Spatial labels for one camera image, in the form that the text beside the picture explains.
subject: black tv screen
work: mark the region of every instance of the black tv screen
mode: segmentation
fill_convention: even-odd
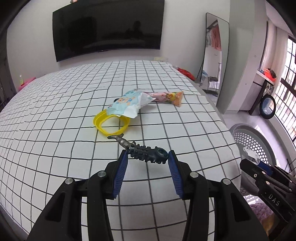
[[[113,49],[160,49],[164,0],[80,0],[52,14],[57,61]]]

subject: blue gripper pad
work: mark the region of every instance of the blue gripper pad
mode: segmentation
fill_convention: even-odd
[[[171,151],[168,153],[168,166],[174,182],[176,194],[179,195],[180,198],[183,198],[183,181]]]
[[[272,170],[269,165],[265,164],[264,162],[259,162],[258,167],[262,168],[268,176],[272,175]]]
[[[113,186],[113,192],[112,192],[112,195],[114,198],[116,198],[120,192],[127,166],[128,166],[128,154],[127,152],[125,152],[119,164],[116,176],[114,178],[114,186]]]

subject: light blue snack package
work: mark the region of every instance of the light blue snack package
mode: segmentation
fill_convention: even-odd
[[[139,109],[153,100],[155,98],[139,89],[129,90],[112,105],[108,106],[106,112],[107,115],[124,115],[129,118],[135,118],[138,116]]]

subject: red bag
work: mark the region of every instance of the red bag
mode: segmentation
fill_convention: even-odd
[[[181,68],[177,68],[177,70],[178,70],[180,73],[182,73],[182,74],[184,74],[185,76],[187,76],[188,78],[190,78],[192,81],[195,81],[195,80],[196,80],[196,78],[193,76],[193,74],[190,73],[190,72],[188,72],[187,70],[184,70],[184,69],[181,69]]]
[[[276,79],[271,76],[271,73],[270,73],[270,70],[269,69],[264,69],[264,75],[267,78],[269,78],[272,82],[275,82],[276,81]]]

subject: yellow lid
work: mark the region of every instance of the yellow lid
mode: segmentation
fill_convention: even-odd
[[[124,126],[122,128],[120,128],[117,132],[114,133],[108,133],[107,131],[105,131],[102,128],[102,123],[104,123],[106,120],[110,119],[111,117],[117,117],[119,119],[121,119],[124,122]],[[122,134],[128,127],[128,124],[130,122],[130,118],[126,117],[126,116],[120,116],[118,117],[117,115],[107,115],[106,109],[101,111],[99,114],[97,114],[94,117],[94,125],[95,127],[97,127],[97,129],[102,132],[105,136],[112,136],[112,135],[120,135]]]

